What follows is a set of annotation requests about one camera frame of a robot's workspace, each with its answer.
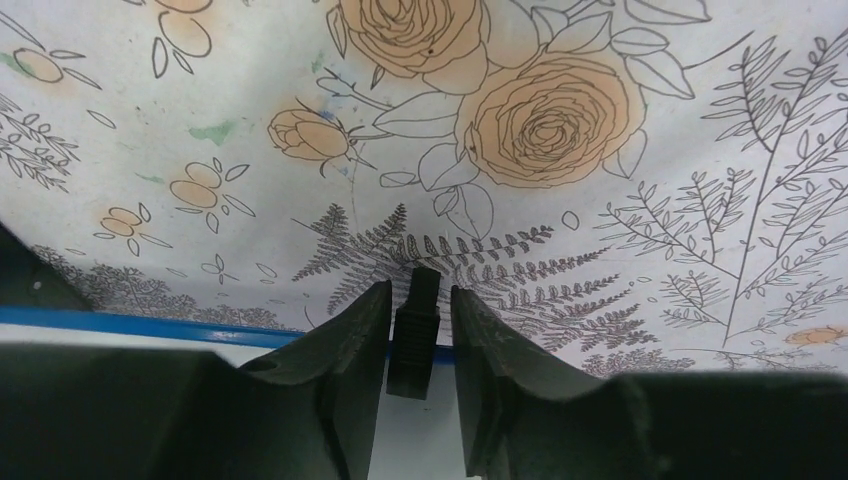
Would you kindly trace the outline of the floral patterned table mat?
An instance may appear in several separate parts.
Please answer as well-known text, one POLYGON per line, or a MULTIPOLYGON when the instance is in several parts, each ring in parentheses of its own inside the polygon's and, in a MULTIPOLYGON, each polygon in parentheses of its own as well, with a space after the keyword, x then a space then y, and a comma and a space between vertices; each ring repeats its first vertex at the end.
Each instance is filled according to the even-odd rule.
POLYGON ((5 1, 1 222, 100 311, 416 267, 597 376, 847 369, 843 1, 5 1))

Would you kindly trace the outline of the blue framed whiteboard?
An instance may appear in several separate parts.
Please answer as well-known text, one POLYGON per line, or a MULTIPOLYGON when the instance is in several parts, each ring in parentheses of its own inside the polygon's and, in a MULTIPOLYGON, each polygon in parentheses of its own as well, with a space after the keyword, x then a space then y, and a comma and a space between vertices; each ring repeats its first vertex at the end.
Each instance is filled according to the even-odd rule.
MULTIPOLYGON (((94 312, 4 307, 4 343, 214 351, 233 365, 283 346, 292 333, 256 333, 94 312)), ((440 350, 428 396, 412 400, 383 394, 369 471, 372 479, 463 479, 453 357, 440 350)))

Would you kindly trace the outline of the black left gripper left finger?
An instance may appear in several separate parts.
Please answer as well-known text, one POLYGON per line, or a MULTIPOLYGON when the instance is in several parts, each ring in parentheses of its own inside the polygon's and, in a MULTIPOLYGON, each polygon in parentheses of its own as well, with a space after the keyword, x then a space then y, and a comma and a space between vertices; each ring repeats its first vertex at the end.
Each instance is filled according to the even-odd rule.
POLYGON ((391 322, 371 286, 234 366, 200 350, 1 348, 5 479, 364 479, 391 322))

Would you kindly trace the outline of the black marker cap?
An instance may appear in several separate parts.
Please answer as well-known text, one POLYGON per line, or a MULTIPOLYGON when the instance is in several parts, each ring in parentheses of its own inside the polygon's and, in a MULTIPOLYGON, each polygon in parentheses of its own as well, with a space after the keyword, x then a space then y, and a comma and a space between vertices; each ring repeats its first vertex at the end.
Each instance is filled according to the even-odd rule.
POLYGON ((440 327, 441 274, 416 267, 406 301, 396 310, 386 393, 427 398, 440 327))

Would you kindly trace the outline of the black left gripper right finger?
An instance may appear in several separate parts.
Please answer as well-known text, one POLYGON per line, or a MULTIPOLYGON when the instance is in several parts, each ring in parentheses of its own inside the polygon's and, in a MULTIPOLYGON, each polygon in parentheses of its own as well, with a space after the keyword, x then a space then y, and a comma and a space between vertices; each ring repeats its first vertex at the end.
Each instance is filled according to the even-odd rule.
POLYGON ((843 479, 847 380, 793 372, 600 379, 451 292, 465 469, 485 479, 843 479))

